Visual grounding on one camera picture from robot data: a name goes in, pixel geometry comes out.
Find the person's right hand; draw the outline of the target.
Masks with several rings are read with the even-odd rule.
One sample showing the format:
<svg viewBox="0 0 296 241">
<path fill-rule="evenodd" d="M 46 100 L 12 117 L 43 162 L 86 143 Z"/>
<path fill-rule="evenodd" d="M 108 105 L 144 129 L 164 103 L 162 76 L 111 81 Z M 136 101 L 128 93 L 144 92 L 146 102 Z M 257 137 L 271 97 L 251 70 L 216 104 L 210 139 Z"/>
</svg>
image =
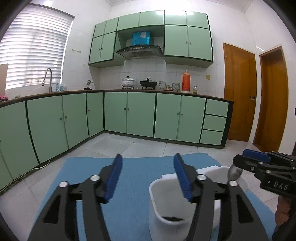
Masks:
<svg viewBox="0 0 296 241">
<path fill-rule="evenodd" d="M 275 212 L 275 222 L 277 226 L 283 225 L 288 221 L 290 215 L 288 214 L 292 200 L 282 196 L 278 197 L 278 204 Z"/>
</svg>

